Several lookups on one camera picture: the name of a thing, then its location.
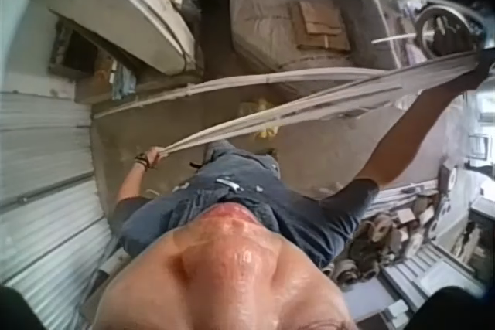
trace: skin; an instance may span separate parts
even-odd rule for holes
[[[380,187],[397,178],[449,103],[476,89],[486,72],[481,63],[421,94],[357,178],[373,179]],[[159,148],[149,150],[150,162],[159,160],[158,153]],[[143,165],[132,168],[119,199],[138,196],[144,172]],[[355,327],[340,289],[297,246],[267,230],[242,205],[226,202],[165,233],[134,259],[104,292],[94,328]]]

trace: corrugated metal door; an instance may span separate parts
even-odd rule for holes
[[[93,178],[89,107],[0,94],[0,282],[47,328],[75,323],[111,240]]]

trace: concrete floor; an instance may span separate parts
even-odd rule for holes
[[[205,56],[205,80],[251,73],[232,50],[227,4],[228,0],[206,0],[203,4],[200,42]],[[111,211],[118,188],[139,152],[152,145],[170,145],[235,118],[241,102],[267,97],[278,103],[280,96],[271,87],[223,90],[94,121],[91,132],[94,166],[105,211]],[[272,141],[255,141],[244,136],[235,138],[233,143],[253,151],[276,148],[283,181],[307,196],[321,197],[319,189],[332,188],[336,182],[345,185],[357,174],[377,142],[402,114],[397,108],[383,107],[359,118],[284,127]],[[460,149],[467,141],[467,132],[453,124],[462,115],[463,106],[459,104],[453,104],[444,113],[425,139],[418,157],[396,181],[397,185],[435,179],[446,155],[462,161]],[[172,154],[146,175],[143,192],[147,189],[170,192],[193,175],[189,163],[201,163],[202,158],[203,147]]]

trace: bracelet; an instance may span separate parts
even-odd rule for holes
[[[151,169],[152,165],[149,163],[148,156],[145,153],[141,153],[134,158],[134,161],[145,167],[145,170]]]
[[[140,164],[140,165],[144,166],[144,167],[145,167],[145,172],[147,172],[147,171],[148,171],[148,166],[146,165],[146,163],[145,163],[145,162],[143,162],[143,161],[141,161],[141,160],[134,160],[134,163],[135,163],[135,164]]]

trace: denim shirt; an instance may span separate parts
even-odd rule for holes
[[[136,257],[164,233],[184,226],[213,204],[238,202],[321,269],[343,250],[377,192],[376,183],[359,179],[332,197],[310,199],[288,189],[256,155],[238,150],[203,166],[172,194],[150,201],[122,200],[116,213],[121,214],[117,219],[126,219],[121,244]]]

